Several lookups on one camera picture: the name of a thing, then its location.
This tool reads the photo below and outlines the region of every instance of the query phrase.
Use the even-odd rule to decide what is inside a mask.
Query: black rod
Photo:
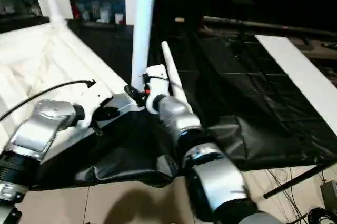
[[[292,180],[280,185],[279,187],[276,187],[275,189],[267,192],[266,194],[263,195],[263,197],[265,199],[275,195],[275,194],[278,194],[279,192],[281,191],[284,191],[294,185],[297,185],[298,183],[308,179],[308,178],[311,178],[312,176],[315,176],[316,174],[320,173],[321,171],[327,169],[327,167],[331,166],[332,164],[329,164],[329,165],[317,165],[315,166],[314,168],[306,171],[305,173],[303,174],[300,174],[299,176],[293,178]]]

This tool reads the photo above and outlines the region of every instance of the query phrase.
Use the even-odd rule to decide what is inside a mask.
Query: black cloth
[[[130,81],[130,28],[72,29]],[[164,63],[164,38],[194,111],[241,170],[336,161],[336,135],[256,40],[152,34],[150,64]],[[43,164],[35,189],[127,180],[165,186],[179,174],[172,141],[155,116],[130,112],[102,131]]]

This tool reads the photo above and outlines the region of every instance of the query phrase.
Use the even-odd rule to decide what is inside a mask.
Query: floor tile
[[[28,192],[20,224],[82,224],[88,187]]]
[[[85,223],[193,224],[184,178],[165,188],[137,181],[90,188]]]

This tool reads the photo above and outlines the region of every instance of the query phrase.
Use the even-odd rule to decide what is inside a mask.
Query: white pole
[[[56,25],[58,24],[65,25],[66,21],[60,14],[60,10],[58,9],[56,0],[47,0],[47,1],[49,5],[49,11],[50,11],[49,18],[51,20],[51,23],[56,24]]]
[[[166,70],[168,73],[168,76],[170,78],[170,81],[172,81],[174,84],[172,84],[172,91],[174,97],[176,97],[179,101],[185,103],[188,105],[190,111],[192,112],[192,108],[190,104],[187,102],[187,98],[185,95],[185,92],[183,90],[183,86],[180,81],[179,73],[177,71],[177,68],[175,67],[175,63],[171,54],[171,50],[169,47],[169,44],[164,41],[162,42],[162,49],[163,49],[163,54],[166,62]]]
[[[131,85],[144,90],[142,75],[145,73],[150,42],[154,0],[137,0],[136,19],[133,30]]]

